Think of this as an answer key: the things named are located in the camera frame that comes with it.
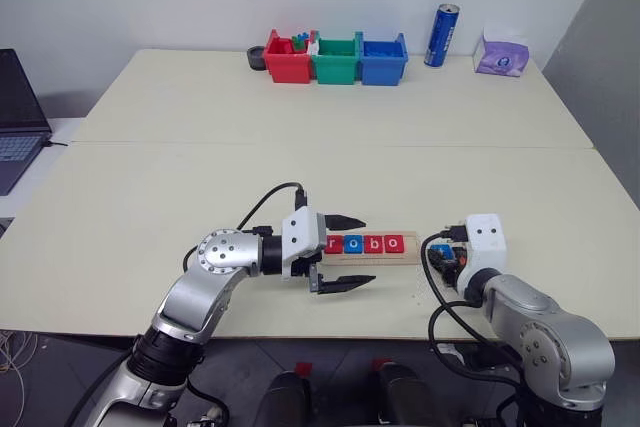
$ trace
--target laptop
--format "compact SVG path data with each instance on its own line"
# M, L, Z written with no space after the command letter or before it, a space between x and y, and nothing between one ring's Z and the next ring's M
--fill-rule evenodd
M0 196L11 192L50 137L15 50L0 49Z

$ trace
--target plastic bin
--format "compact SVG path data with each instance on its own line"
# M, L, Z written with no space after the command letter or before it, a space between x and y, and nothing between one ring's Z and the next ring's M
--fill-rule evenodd
M404 35L399 34L394 42L363 40L360 35L360 62L364 85L398 85L409 60Z
M326 40L313 32L309 48L319 84L353 84L358 74L358 32L353 40Z
M271 31L262 56L274 82L308 84L311 81L313 67L307 53L308 40L304 46L304 50L295 50L290 38L280 37L276 29Z

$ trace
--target green bin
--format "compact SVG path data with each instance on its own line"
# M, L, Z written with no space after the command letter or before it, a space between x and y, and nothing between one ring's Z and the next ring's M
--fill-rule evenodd
M319 84L353 84L358 75L361 38L354 35L353 40L326 40L315 32L310 52Z

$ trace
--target blue bin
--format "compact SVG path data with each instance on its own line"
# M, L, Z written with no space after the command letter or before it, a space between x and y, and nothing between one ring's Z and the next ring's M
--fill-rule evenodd
M404 35L399 34L394 42L372 42L362 40L360 43L360 62L362 83L364 85L398 85L404 74L404 66L409 60Z

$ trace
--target tabletop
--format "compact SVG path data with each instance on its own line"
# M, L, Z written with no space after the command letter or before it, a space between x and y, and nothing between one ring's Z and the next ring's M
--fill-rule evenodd
M68 144L84 118L47 120L52 131L51 141ZM18 214L22 206L31 198L33 191L43 183L51 167L64 153L65 149L66 147L62 145L52 145L40 151L26 172L20 177L18 183L11 189L9 195L0 197L0 218L13 218Z
M511 78L474 73L471 57L422 60L397 87L274 84L243 52L142 50L76 140L592 147L533 61Z
M184 252L288 180L304 184L316 210L370 230L424 237L496 212L512 273L612 338L640 335L638 210L601 156L576 148L74 143L0 240L0 325L143 332ZM291 210L281 193L254 225L278 225ZM246 279L215 335L425 337L436 300L418 266L321 270L378 277L325 296L303 279ZM490 334L479 313L465 318ZM447 317L438 334L466 337Z

